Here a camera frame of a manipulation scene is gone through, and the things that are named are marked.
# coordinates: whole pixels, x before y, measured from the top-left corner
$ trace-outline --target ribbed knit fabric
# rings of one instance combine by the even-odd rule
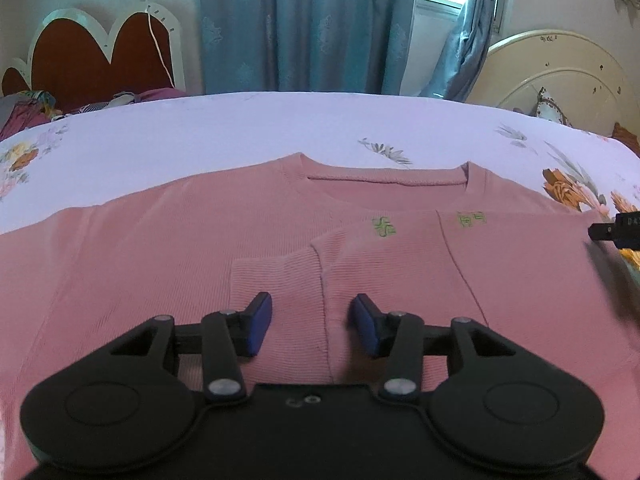
[[[231,280],[250,272],[234,261],[299,251],[356,222],[436,209],[577,214],[472,163],[454,170],[350,170],[295,154],[64,210],[0,236],[5,480],[35,465],[18,421],[29,389],[157,314],[199,322],[271,289],[274,321],[260,356],[242,366],[248,385],[331,379],[319,300],[280,306],[283,298],[316,298],[317,283],[300,274],[312,268],[284,260],[247,284]],[[190,362],[180,376],[198,388]]]
[[[623,262],[613,244],[590,241],[588,227],[597,221],[597,212],[487,212],[471,215],[470,222],[447,212],[391,214],[392,231],[384,236],[371,221],[360,222],[316,238],[314,251],[297,251],[287,263],[283,257],[236,261],[232,298],[270,269],[306,267],[301,289],[289,296],[293,291],[285,286],[278,306],[284,313],[315,306],[318,298],[302,294],[320,294],[310,283],[322,284],[328,362],[339,383],[378,382],[385,365],[368,358],[348,330],[348,306],[358,293],[366,292],[384,312],[411,312],[427,324],[471,317],[596,391],[606,423],[590,464],[606,479],[635,480],[639,303],[630,276],[617,268]],[[263,283],[276,282],[269,276]],[[238,304],[250,295],[239,295]],[[446,378],[445,358],[424,359],[423,390]]]

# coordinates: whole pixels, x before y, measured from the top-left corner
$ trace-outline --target green embroidered text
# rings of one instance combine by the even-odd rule
[[[462,227],[471,227],[474,222],[486,224],[486,217],[481,211],[475,211],[472,213],[458,213],[458,221]]]
[[[374,218],[372,222],[373,228],[378,233],[378,236],[382,236],[384,238],[386,236],[396,234],[396,228],[391,225],[391,222],[389,221],[389,218],[387,216]]]

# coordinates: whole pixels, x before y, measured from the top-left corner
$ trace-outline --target blue curtain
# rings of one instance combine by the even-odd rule
[[[495,0],[466,1],[421,97],[466,100],[489,50],[494,9]]]
[[[200,0],[205,89],[398,94],[415,0]]]

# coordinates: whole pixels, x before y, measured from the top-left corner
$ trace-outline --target white headboard frame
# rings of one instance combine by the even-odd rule
[[[576,128],[610,137],[620,122],[640,134],[638,100],[620,64],[565,30],[532,30],[496,43],[467,102],[529,113],[543,86]]]
[[[25,83],[27,83],[29,88],[31,88],[31,63],[33,62],[33,53],[35,51],[38,38],[49,23],[53,20],[60,19],[72,20],[73,22],[82,25],[100,46],[100,49],[107,61],[111,62],[113,47],[122,25],[124,25],[130,16],[137,12],[149,12],[166,28],[167,34],[169,35],[169,49],[171,51],[171,66],[174,84],[178,90],[186,91],[184,67],[182,64],[182,45],[180,42],[180,22],[167,8],[152,2],[149,2],[148,4],[145,2],[136,2],[127,7],[124,12],[118,15],[113,25],[111,25],[111,29],[108,33],[93,16],[84,12],[84,10],[73,8],[54,10],[53,12],[50,12],[44,20],[42,20],[40,26],[33,35],[27,55],[27,61],[24,62],[17,57],[13,58],[9,62],[8,66],[1,67],[2,71],[0,72],[0,77],[2,77],[2,74],[4,74],[6,69],[15,68],[20,73]]]

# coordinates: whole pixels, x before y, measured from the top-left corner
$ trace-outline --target white bedsheet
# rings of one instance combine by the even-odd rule
[[[253,92],[81,114],[0,142],[0,233],[64,208],[294,152],[354,168],[454,168],[471,160],[581,210],[598,208],[604,218],[640,205],[640,159],[616,140],[426,98]],[[0,478],[3,448],[0,422]]]

